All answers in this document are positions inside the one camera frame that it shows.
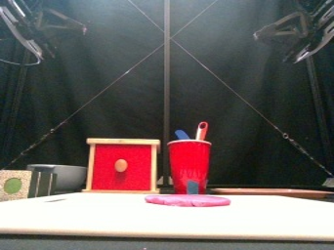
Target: green circle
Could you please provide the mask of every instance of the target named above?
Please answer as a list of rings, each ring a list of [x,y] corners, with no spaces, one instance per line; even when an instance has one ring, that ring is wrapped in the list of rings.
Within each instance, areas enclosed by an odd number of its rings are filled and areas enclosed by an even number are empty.
[[[23,187],[23,181],[19,178],[11,178],[6,181],[5,191],[14,194],[21,191]]]

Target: red cup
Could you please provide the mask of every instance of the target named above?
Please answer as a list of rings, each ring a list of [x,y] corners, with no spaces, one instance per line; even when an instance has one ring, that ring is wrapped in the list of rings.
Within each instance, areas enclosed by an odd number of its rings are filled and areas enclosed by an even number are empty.
[[[168,146],[176,193],[205,194],[212,143],[178,140]]]

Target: table surface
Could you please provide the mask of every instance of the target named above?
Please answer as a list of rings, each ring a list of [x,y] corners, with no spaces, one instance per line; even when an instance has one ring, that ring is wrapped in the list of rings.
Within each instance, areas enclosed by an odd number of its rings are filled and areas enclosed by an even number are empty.
[[[230,206],[178,207],[146,203],[146,196],[79,192],[0,202],[0,233],[334,241],[331,202],[225,195],[232,199]]]

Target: wooden knob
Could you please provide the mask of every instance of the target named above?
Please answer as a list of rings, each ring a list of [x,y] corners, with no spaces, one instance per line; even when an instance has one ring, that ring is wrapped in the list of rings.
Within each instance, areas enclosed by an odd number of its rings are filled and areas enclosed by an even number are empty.
[[[118,172],[125,172],[129,168],[129,162],[125,159],[119,159],[115,162],[115,169]]]

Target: black curtain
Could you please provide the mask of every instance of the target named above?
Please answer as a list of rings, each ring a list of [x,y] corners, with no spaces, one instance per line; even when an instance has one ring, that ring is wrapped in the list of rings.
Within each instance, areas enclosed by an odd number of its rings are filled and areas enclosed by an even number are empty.
[[[165,148],[165,1],[46,4],[85,23],[87,34],[55,37],[57,58],[39,66],[2,64],[2,167],[62,122],[11,169],[86,166],[86,138],[160,139]],[[170,8],[172,140],[177,129],[194,137],[209,122],[213,185],[320,186],[327,173],[281,134],[325,162],[307,62],[284,63],[280,51],[253,39],[296,11],[293,1],[178,0]],[[25,56],[21,50],[17,60]],[[316,62],[333,65],[331,59]],[[324,86],[331,113],[333,88]],[[169,167],[162,158],[160,176]]]

